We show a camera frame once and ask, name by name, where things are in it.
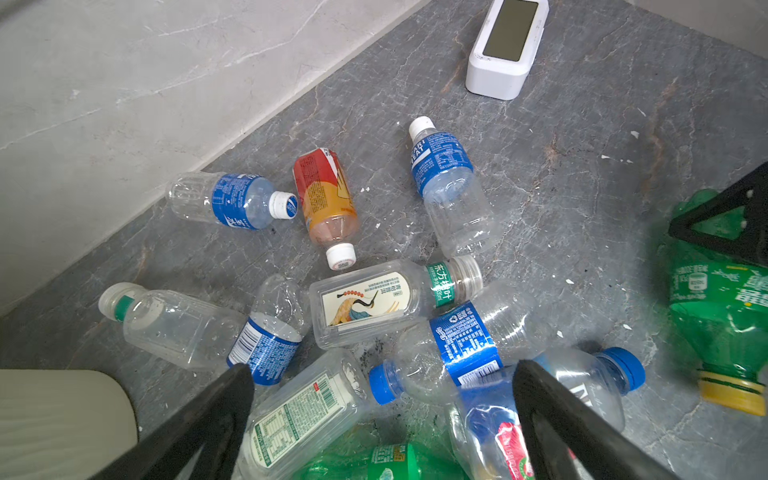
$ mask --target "plastic bottle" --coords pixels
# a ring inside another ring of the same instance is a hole
[[[245,363],[250,367],[256,384],[254,398],[258,400],[280,383],[310,327],[299,300],[299,287],[282,275],[272,275],[259,287],[248,321],[227,356],[227,365]]]
[[[392,356],[369,374],[376,401],[385,405],[407,392],[444,405],[456,386],[538,355],[554,329],[537,307],[527,294],[494,282],[445,315],[408,328]]]
[[[259,405],[240,447],[243,478],[286,478],[376,404],[355,357],[331,349]]]
[[[349,240],[359,222],[346,178],[335,152],[318,148],[293,165],[293,178],[301,199],[306,229],[316,245],[326,249],[331,270],[355,264],[355,247]]]
[[[429,117],[409,127],[411,172],[445,258],[484,252],[501,239],[474,167],[456,137]]]
[[[387,445],[349,457],[322,455],[293,480],[468,480],[462,468],[419,443]]]
[[[298,210],[296,195],[275,191],[266,178],[225,172],[183,174],[170,183],[168,203],[179,217],[249,230],[290,220]]]
[[[481,288],[480,267],[469,255],[428,266],[393,260],[333,276],[309,289],[315,339],[328,349],[394,332]]]
[[[223,373],[245,315],[171,290],[117,283],[98,301],[104,316],[123,323],[125,341],[181,368]]]
[[[675,214],[715,197],[701,190]],[[696,224],[703,233],[735,239],[743,208]],[[765,415],[765,386],[757,374],[768,362],[768,269],[733,261],[682,240],[674,244],[670,317],[702,360],[701,398],[753,415]]]
[[[645,382],[640,360],[618,347],[595,355],[548,349],[534,361],[619,432],[624,429],[621,397]],[[473,478],[533,478],[512,394],[515,367],[460,387],[456,403],[446,408],[453,452]]]

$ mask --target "barcode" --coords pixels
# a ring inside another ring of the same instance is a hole
[[[460,376],[458,378],[458,382],[461,383],[462,385],[466,385],[467,383],[471,383],[476,380],[479,380],[486,375],[490,375],[496,370],[498,370],[498,362],[496,360],[493,360],[491,362],[486,363],[483,366],[480,366],[472,370],[471,372],[467,372],[464,375]]]
[[[235,363],[248,363],[250,356],[256,349],[256,345],[261,339],[261,333],[250,324],[250,321],[245,324],[243,331],[240,332],[240,336],[237,337],[235,345],[232,347],[229,357],[227,359]]]
[[[335,406],[336,399],[333,398],[333,392],[331,391],[331,388],[328,386],[328,380],[327,379],[320,380],[317,386],[320,389],[320,395],[323,396],[323,401],[326,403],[326,407],[330,409],[331,407]]]

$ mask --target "yellow bottle cap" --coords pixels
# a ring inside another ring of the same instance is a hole
[[[732,376],[699,371],[701,398],[752,415],[766,415],[765,386]]]

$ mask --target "green plastic bottle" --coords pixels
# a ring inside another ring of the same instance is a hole
[[[294,480],[468,480],[462,468],[418,443],[387,445],[350,457],[321,455]]]
[[[675,209],[675,216],[715,197],[700,190]],[[743,208],[694,225],[735,239]],[[765,385],[757,374],[768,361],[768,270],[737,263],[727,255],[676,240],[670,271],[670,316],[702,360],[701,397],[753,415],[765,415]]]

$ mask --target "gray marble floor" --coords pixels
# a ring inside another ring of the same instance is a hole
[[[621,0],[552,3],[514,101],[464,88],[487,2],[435,0],[207,170],[292,190],[295,158],[330,147],[360,212],[359,265],[425,263],[439,249],[409,173],[407,125],[430,115],[462,139],[504,224],[502,244],[479,259],[486,278],[535,292],[567,344],[625,346],[643,361],[625,435],[681,478],[764,478],[765,419],[701,402],[696,358],[670,328],[664,232],[676,202],[768,160],[768,61]],[[301,222],[252,233],[182,221],[161,201],[0,320],[0,365],[106,372],[146,433],[211,378],[128,345],[98,312],[101,292],[132,281],[246,312],[275,272],[304,284],[330,275]],[[294,371],[319,355],[305,344]],[[369,368],[390,346],[355,352]],[[400,402],[378,417],[350,435],[445,446],[439,412]]]

